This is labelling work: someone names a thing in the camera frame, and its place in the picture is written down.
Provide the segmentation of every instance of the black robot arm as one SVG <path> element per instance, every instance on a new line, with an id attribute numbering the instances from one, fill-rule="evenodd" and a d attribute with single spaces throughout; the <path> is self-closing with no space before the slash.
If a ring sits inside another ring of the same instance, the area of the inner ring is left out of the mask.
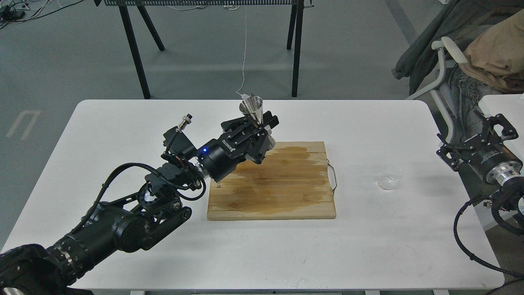
<path id="1" fill-rule="evenodd" d="M 494 129 L 497 125 L 502 127 L 501 135 Z M 501 210 L 516 210 L 514 219 L 524 227 L 524 215 L 518 205 L 524 196 L 524 177 L 520 175 L 522 161 L 504 145 L 505 140 L 518 138 L 517 130 L 498 114 L 483 118 L 482 132 L 463 144 L 447 143 L 440 134 L 438 136 L 442 146 L 437 155 L 454 171 L 467 163 L 483 182 L 498 185 L 498 191 L 489 198 L 493 202 L 494 220 L 508 231 L 524 235 L 523 229 L 510 225 L 500 216 Z"/>
<path id="2" fill-rule="evenodd" d="M 223 134 L 199 149 L 183 133 L 191 115 L 168 130 L 163 142 L 167 161 L 157 169 L 141 163 L 127 163 L 115 169 L 102 185 L 93 206 L 81 222 L 53 246 L 24 245 L 0 255 L 0 290 L 5 294 L 85 295 L 86 290 L 68 288 L 87 271 L 117 250 L 148 250 L 191 217 L 191 208 L 182 200 L 194 201 L 204 195 L 205 178 L 216 182 L 235 170 L 238 163 L 252 160 L 260 164 L 275 142 L 271 128 L 278 118 L 262 101 L 251 96 L 240 106 L 244 117 L 222 123 Z M 131 195 L 101 202 L 113 179 L 131 167 L 150 172 L 145 183 Z M 197 191 L 188 197 L 184 191 Z M 135 202 L 131 210 L 125 205 Z"/>

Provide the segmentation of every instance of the white table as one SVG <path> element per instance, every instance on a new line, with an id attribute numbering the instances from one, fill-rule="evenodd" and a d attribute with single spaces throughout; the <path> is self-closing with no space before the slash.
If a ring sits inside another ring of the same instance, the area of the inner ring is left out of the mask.
<path id="1" fill-rule="evenodd" d="M 199 147 L 240 117 L 239 100 L 83 101 L 73 113 L 4 250 L 50 246 L 92 204 L 118 165 L 160 166 L 162 134 L 186 113 Z M 324 141 L 336 168 L 333 220 L 206 220 L 207 197 L 185 202 L 193 216 L 150 251 L 117 252 L 73 285 L 87 289 L 390 290 L 488 289 L 502 274 L 470 261 L 455 244 L 453 219 L 468 200 L 460 177 L 435 154 L 438 132 L 420 101 L 269 101 L 277 141 Z M 404 176 L 392 191 L 379 168 Z M 147 172 L 124 172 L 105 200 L 136 191 Z M 473 210 L 459 233 L 498 265 Z"/>

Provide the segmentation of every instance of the electrical cable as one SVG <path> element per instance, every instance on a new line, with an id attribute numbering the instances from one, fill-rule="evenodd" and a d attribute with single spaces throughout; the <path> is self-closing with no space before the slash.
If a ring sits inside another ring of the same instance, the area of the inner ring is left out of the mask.
<path id="1" fill-rule="evenodd" d="M 37 18 L 44 17 L 44 16 L 48 16 L 48 15 L 50 15 L 50 14 L 53 14 L 53 13 L 55 13 L 55 12 L 58 12 L 58 11 L 64 9 L 64 8 L 68 8 L 68 7 L 70 7 L 70 6 L 76 5 L 76 4 L 78 4 L 78 3 L 80 3 L 80 2 L 83 2 L 83 1 L 84 1 L 84 0 L 80 0 L 80 1 L 78 1 L 78 2 L 75 2 L 75 3 L 72 3 L 72 4 L 66 5 L 66 6 L 64 6 L 64 7 L 60 7 L 60 8 L 58 8 L 58 9 L 55 10 L 55 11 L 51 11 L 51 12 L 49 12 L 49 13 L 46 13 L 46 14 L 41 15 L 41 16 L 38 16 L 38 17 L 34 17 L 34 18 L 31 18 L 31 19 L 25 19 L 25 20 L 22 20 L 20 23 L 24 23 L 24 22 L 26 22 L 26 21 L 28 21 L 28 20 L 33 20 L 33 19 L 37 19 Z"/>
<path id="2" fill-rule="evenodd" d="M 189 9 L 178 9 L 178 8 L 174 8 L 173 6 L 169 6 L 169 5 L 164 5 L 164 7 L 168 7 L 174 10 L 178 10 L 178 11 L 190 11 L 190 10 L 195 10 L 195 9 L 204 9 L 205 5 L 198 5 L 193 8 L 189 8 Z"/>
<path id="3" fill-rule="evenodd" d="M 171 146 L 173 145 L 173 142 L 174 142 L 174 139 L 177 137 L 178 135 L 178 131 L 175 131 L 174 132 L 174 135 L 171 137 L 171 139 L 169 140 L 169 143 L 168 145 L 166 145 L 166 151 L 164 152 L 164 154 L 169 154 L 169 149 L 171 148 Z"/>
<path id="4" fill-rule="evenodd" d="M 487 293 L 484 294 L 484 295 L 492 295 L 494 292 L 496 292 L 496 291 L 498 291 L 498 290 L 500 290 L 500 289 L 503 289 L 503 288 L 506 287 L 506 286 L 512 285 L 512 284 L 517 283 L 517 282 L 522 282 L 522 281 L 524 281 L 524 278 L 516 279 L 516 280 L 513 280 L 513 281 L 509 281 L 509 282 L 507 282 L 507 283 L 504 283 L 504 285 L 502 285 L 502 286 L 500 286 L 500 287 L 498 287 L 498 288 L 495 288 L 495 289 L 493 289 L 493 290 L 487 292 Z"/>
<path id="5" fill-rule="evenodd" d="M 464 213 L 464 211 L 466 211 L 466 209 L 472 205 L 474 202 L 476 201 L 482 201 L 482 200 L 486 200 L 486 199 L 490 199 L 490 197 L 487 197 L 485 195 L 480 195 L 478 197 L 475 197 L 473 199 L 471 199 L 470 201 L 467 201 L 466 203 L 464 203 L 464 205 L 462 206 L 462 208 L 460 208 L 460 210 L 458 211 L 457 215 L 455 216 L 455 221 L 453 223 L 453 235 L 455 236 L 455 241 L 457 242 L 458 246 L 460 247 L 460 249 L 462 250 L 462 252 L 466 253 L 466 255 L 470 258 L 470 260 L 473 260 L 475 261 L 476 263 L 482 265 L 482 266 L 485 266 L 487 268 L 490 268 L 492 270 L 496 270 L 496 271 L 500 271 L 502 273 L 505 273 L 507 275 L 510 275 L 510 276 L 513 276 L 513 277 L 516 277 L 516 278 L 521 278 L 521 279 L 524 279 L 524 273 L 519 273 L 519 272 L 516 272 L 516 271 L 511 271 L 511 270 L 507 270 L 507 269 L 503 269 L 503 268 L 500 268 L 500 267 L 496 267 L 480 258 L 478 258 L 475 254 L 473 254 L 472 252 L 470 252 L 466 246 L 464 246 L 464 244 L 460 241 L 460 238 L 459 238 L 459 233 L 457 231 L 457 225 L 459 224 L 459 218 L 460 216 Z"/>
<path id="6" fill-rule="evenodd" d="M 24 19 L 24 20 L 20 20 L 20 21 L 17 21 L 17 22 L 9 22 L 9 23 L 10 23 L 10 24 L 21 24 L 21 23 L 25 23 L 25 22 L 27 22 L 27 21 L 29 21 L 29 20 L 34 20 L 34 19 L 42 18 L 42 17 L 44 17 L 44 16 L 48 16 L 48 15 L 50 15 L 50 14 L 53 14 L 53 13 L 55 13 L 55 12 L 57 12 L 57 11 L 60 11 L 60 10 L 62 10 L 62 9 L 64 9 L 64 8 L 67 8 L 67 7 L 70 7 L 70 6 L 76 5 L 76 4 L 78 4 L 78 3 L 80 3 L 80 2 L 83 2 L 83 1 L 84 1 L 84 0 L 79 0 L 78 2 L 75 2 L 75 3 L 69 4 L 69 5 L 66 5 L 66 6 L 62 6 L 62 7 L 58 8 L 57 10 L 54 10 L 54 11 L 51 11 L 51 12 L 46 13 L 46 14 L 44 14 L 44 15 L 38 16 L 38 15 L 40 14 L 40 12 L 42 12 L 43 8 L 44 8 L 46 5 L 48 5 L 49 3 L 52 2 L 52 0 L 46 0 L 46 2 L 42 5 L 42 7 L 39 8 L 39 9 L 38 9 L 38 10 L 37 10 L 33 15 L 31 15 L 30 17 L 28 17 L 28 18 L 26 18 L 26 19 Z"/>
<path id="7" fill-rule="evenodd" d="M 99 192 L 98 196 L 96 197 L 95 202 L 93 202 L 93 205 L 88 209 L 86 214 L 80 219 L 80 223 L 78 223 L 70 231 L 71 234 L 76 233 L 80 228 L 82 228 L 82 226 L 84 226 L 88 222 L 89 218 L 91 217 L 91 215 L 93 215 L 94 211 L 96 210 L 96 207 L 100 203 L 100 200 L 102 199 L 102 196 L 104 195 L 105 191 L 109 188 L 109 185 L 111 184 L 111 182 L 120 173 L 122 173 L 124 170 L 126 170 L 128 168 L 131 168 L 131 167 L 143 168 L 143 169 L 153 173 L 156 177 L 158 177 L 161 180 L 163 180 L 169 186 L 175 187 L 175 188 L 178 188 L 178 189 L 185 189 L 185 187 L 183 187 L 183 186 L 179 186 L 179 185 L 176 185 L 176 184 L 170 182 L 165 176 L 163 176 L 160 172 L 158 172 L 158 170 L 156 170 L 155 168 L 153 168 L 153 167 L 151 167 L 149 165 L 142 164 L 142 163 L 126 163 L 126 164 L 122 164 L 122 165 L 118 166 L 115 170 L 113 170 L 111 172 L 111 174 L 107 177 L 106 181 L 102 184 L 102 188 L 100 189 L 100 192 Z"/>
<path id="8" fill-rule="evenodd" d="M 202 191 L 200 192 L 200 194 L 198 196 L 192 198 L 192 197 L 185 196 L 185 195 L 181 194 L 180 192 L 177 192 L 178 196 L 183 198 L 186 201 L 196 201 L 199 198 L 201 198 L 205 194 L 205 191 L 206 191 L 207 187 L 206 187 L 205 180 L 204 180 L 203 177 L 199 176 L 198 179 L 199 179 L 200 183 L 202 184 Z"/>
<path id="9" fill-rule="evenodd" d="M 242 85 L 236 91 L 236 93 L 240 96 L 242 96 L 242 94 L 240 94 L 239 91 L 242 89 L 242 87 L 244 87 L 244 82 L 246 81 L 246 76 L 244 75 L 244 69 L 246 66 L 246 51 L 247 51 L 247 5 L 246 5 L 246 17 L 244 19 L 244 26 L 245 26 L 245 31 L 246 31 L 246 40 L 244 42 L 244 62 L 242 63 Z"/>

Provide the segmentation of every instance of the wooden cutting board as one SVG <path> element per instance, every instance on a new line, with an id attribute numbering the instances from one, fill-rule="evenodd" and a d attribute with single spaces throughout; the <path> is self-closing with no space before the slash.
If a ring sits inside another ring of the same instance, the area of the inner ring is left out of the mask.
<path id="1" fill-rule="evenodd" d="M 277 142 L 261 165 L 246 161 L 211 183 L 208 220 L 333 219 L 324 142 Z"/>

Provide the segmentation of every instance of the table leg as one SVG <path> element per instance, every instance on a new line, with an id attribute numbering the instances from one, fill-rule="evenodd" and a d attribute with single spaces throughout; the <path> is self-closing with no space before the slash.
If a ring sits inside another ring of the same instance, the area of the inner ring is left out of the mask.
<path id="1" fill-rule="evenodd" d="M 127 42 L 131 49 L 131 55 L 133 55 L 133 61 L 135 62 L 136 73 L 138 74 L 138 80 L 142 87 L 144 99 L 149 99 L 151 98 L 151 94 L 149 93 L 144 66 L 142 66 L 142 60 L 140 59 L 140 53 L 138 52 L 138 47 L 136 45 L 135 34 L 133 33 L 131 19 L 129 18 L 129 11 L 127 10 L 127 6 L 119 6 L 118 9 L 120 9 L 120 15 L 122 16 L 122 22 L 124 23 L 124 29 L 126 30 Z"/>
<path id="2" fill-rule="evenodd" d="M 295 32 L 295 52 L 293 60 L 293 83 L 291 86 L 291 96 L 297 97 L 298 92 L 298 70 L 300 64 L 300 45 L 302 43 L 302 20 L 304 18 L 304 0 L 297 3 L 297 26 Z"/>
<path id="3" fill-rule="evenodd" d="M 294 24 L 296 20 L 297 20 L 297 6 L 292 5 L 291 6 L 291 18 L 289 19 L 288 46 L 287 46 L 288 50 L 291 50 L 291 44 L 293 43 L 293 31 L 294 31 Z"/>
<path id="4" fill-rule="evenodd" d="M 447 290 L 433 290 L 433 294 L 435 294 L 435 295 L 450 295 L 450 293 Z"/>
<path id="5" fill-rule="evenodd" d="M 151 18 L 149 17 L 149 14 L 146 11 L 145 6 L 137 6 L 138 11 L 142 15 L 142 18 L 144 19 L 144 22 L 146 23 L 147 28 L 149 29 L 149 32 L 153 36 L 153 39 L 155 40 L 155 43 L 158 46 L 158 50 L 164 51 L 165 47 L 162 43 L 162 40 L 160 40 L 160 36 L 158 36 L 157 30 L 155 29 L 155 26 L 153 25 L 153 22 L 151 21 Z"/>

